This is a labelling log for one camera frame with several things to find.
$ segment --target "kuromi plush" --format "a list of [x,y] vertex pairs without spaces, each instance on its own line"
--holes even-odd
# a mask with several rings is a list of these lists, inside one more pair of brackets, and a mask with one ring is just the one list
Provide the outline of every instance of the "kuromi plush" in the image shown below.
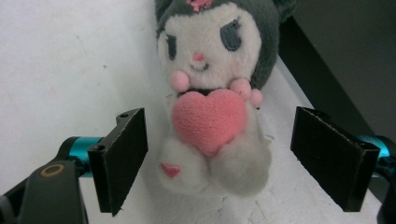
[[158,52],[170,86],[171,131],[158,158],[184,194],[259,193],[271,154],[257,108],[276,62],[279,24],[296,0],[156,0]]

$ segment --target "white table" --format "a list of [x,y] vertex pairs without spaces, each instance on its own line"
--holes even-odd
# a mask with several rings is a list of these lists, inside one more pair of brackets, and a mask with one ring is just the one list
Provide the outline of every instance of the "white table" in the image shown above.
[[149,153],[116,217],[80,179],[91,223],[376,223],[368,191],[344,213],[290,151],[295,106],[311,104],[278,59],[260,110],[273,165],[255,198],[196,198],[163,189],[152,171],[170,93],[156,53],[154,1],[0,2],[0,194],[51,160],[69,136],[105,136],[115,117],[145,107]]

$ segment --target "plush eye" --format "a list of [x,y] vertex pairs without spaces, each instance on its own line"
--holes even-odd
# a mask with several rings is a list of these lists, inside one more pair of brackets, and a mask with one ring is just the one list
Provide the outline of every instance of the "plush eye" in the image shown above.
[[241,27],[238,20],[224,25],[220,28],[220,38],[224,47],[229,51],[236,51],[241,47],[241,37],[238,35],[238,29]]
[[176,58],[176,37],[174,35],[167,35],[166,43],[168,43],[169,59],[174,60]]

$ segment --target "pink nose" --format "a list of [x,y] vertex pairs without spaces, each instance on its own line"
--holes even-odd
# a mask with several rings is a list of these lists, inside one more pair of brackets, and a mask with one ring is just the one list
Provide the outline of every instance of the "pink nose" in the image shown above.
[[192,58],[196,61],[196,62],[201,62],[204,59],[204,54],[202,53],[194,53],[192,55]]

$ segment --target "small pink heart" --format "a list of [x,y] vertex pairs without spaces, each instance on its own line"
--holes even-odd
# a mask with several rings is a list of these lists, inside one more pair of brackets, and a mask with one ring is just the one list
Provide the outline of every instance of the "small pink heart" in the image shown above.
[[161,163],[163,171],[169,178],[175,177],[180,172],[180,167],[178,165],[172,165],[168,163]]
[[197,91],[182,95],[172,111],[178,136],[198,147],[206,156],[215,156],[222,146],[241,133],[248,122],[244,99],[230,90]]

